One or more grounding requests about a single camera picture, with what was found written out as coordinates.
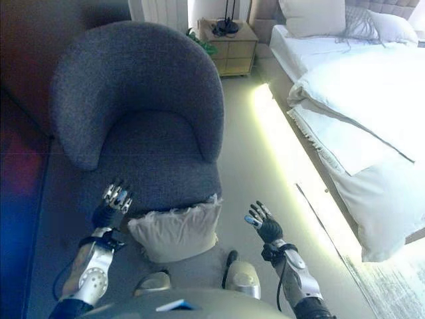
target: black lamp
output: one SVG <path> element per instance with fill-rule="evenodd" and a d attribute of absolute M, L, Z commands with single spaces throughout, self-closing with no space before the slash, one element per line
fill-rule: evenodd
<path fill-rule="evenodd" d="M 235 22 L 233 22 L 235 3 L 236 3 L 236 0 L 233 0 L 232 18 L 230 18 L 230 17 L 227 17 L 228 0 L 226 0 L 226 12 L 224 13 L 224 20 L 220 20 L 217 22 L 217 28 L 219 29 L 220 32 L 224 34 L 236 33 L 239 30 L 238 25 Z"/>

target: robot finger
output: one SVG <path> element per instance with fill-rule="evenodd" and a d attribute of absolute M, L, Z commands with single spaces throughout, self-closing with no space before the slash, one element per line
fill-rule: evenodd
<path fill-rule="evenodd" d="M 252 218 L 251 216 L 245 215 L 245 221 L 248 224 L 251 224 L 254 226 L 255 229 L 260 229 L 263 223 L 255 218 Z"/>
<path fill-rule="evenodd" d="M 273 219 L 272 213 L 261 201 L 257 201 L 256 203 L 258 206 L 260 206 L 261 210 L 266 214 L 267 218 Z"/>
<path fill-rule="evenodd" d="M 251 204 L 251 208 L 258 214 L 258 216 L 260 216 L 262 219 L 267 218 L 266 214 L 264 212 L 262 212 L 261 210 L 259 210 L 257 208 L 257 206 L 255 206 L 254 204 Z"/>
<path fill-rule="evenodd" d="M 248 212 L 249 212 L 249 214 L 250 214 L 253 218 L 255 218 L 255 219 L 259 220 L 259 221 L 261 221 L 261 220 L 262 220 L 262 219 L 260 218 L 260 216 L 258 216 L 258 214 L 255 214 L 255 212 L 253 212 L 251 209 L 250 209 Z"/>

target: armchair backrest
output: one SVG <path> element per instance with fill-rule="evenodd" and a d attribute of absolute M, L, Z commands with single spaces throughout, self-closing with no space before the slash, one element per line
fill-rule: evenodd
<path fill-rule="evenodd" d="M 184 117 L 205 161 L 221 149 L 216 68 L 198 44 L 162 25 L 126 21 L 87 31 L 62 56 L 50 97 L 55 134 L 81 169 L 96 169 L 110 128 L 137 110 Z"/>

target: white cushion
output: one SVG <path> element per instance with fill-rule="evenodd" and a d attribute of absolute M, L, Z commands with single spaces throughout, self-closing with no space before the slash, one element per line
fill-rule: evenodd
<path fill-rule="evenodd" d="M 418 35 L 413 27 L 402 17 L 386 13 L 369 11 L 375 28 L 377 28 L 379 39 L 385 42 L 398 42 L 406 45 L 418 46 Z"/>
<path fill-rule="evenodd" d="M 294 37 L 339 35 L 345 30 L 344 0 L 279 0 Z"/>
<path fill-rule="evenodd" d="M 130 220 L 127 225 L 151 261 L 180 261 L 215 246 L 221 205 L 222 199 L 214 194 L 206 203 L 166 212 L 151 211 L 142 218 Z"/>

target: nightstand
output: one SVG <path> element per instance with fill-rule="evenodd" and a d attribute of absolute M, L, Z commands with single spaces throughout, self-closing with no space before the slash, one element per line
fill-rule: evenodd
<path fill-rule="evenodd" d="M 199 36 L 202 41 L 214 45 L 218 52 L 211 56 L 220 76 L 245 75 L 251 72 L 258 38 L 248 23 L 235 20 L 239 31 L 223 37 L 213 34 L 217 20 L 198 21 Z"/>

